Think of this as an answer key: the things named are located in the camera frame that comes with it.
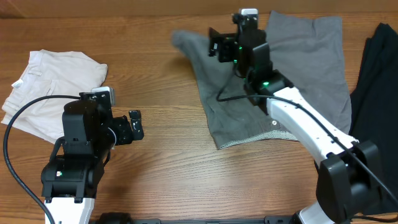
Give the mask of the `grey shorts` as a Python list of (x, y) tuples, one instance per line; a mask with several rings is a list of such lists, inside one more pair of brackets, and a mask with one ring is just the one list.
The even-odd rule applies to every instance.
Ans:
[[(324, 118), (348, 133), (351, 100), (345, 79), (342, 19), (306, 19), (272, 11), (266, 33), (274, 68), (291, 80)], [(244, 95), (244, 81), (234, 74), (231, 62), (220, 63), (208, 55), (207, 37), (176, 30), (172, 44), (191, 61), (208, 128), (218, 149), (262, 139), (296, 139), (247, 99), (216, 100), (220, 90), (224, 97)]]

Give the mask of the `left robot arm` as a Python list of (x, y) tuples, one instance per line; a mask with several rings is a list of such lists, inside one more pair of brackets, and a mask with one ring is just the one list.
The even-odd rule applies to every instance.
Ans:
[(89, 223), (98, 184), (114, 146), (144, 137), (141, 112), (114, 117), (108, 91), (80, 93), (63, 108), (63, 136), (43, 168), (46, 223)]

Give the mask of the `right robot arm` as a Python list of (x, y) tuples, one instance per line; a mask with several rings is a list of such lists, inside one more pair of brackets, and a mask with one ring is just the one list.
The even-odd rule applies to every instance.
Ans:
[(334, 127), (301, 95), (294, 84), (272, 68), (266, 33), (242, 28), (230, 34), (209, 29), (209, 55), (233, 62), (244, 73), (244, 98), (285, 126), (313, 157), (317, 167), (317, 201), (291, 223), (350, 223), (366, 219), (366, 209), (394, 194), (382, 181), (379, 151)]

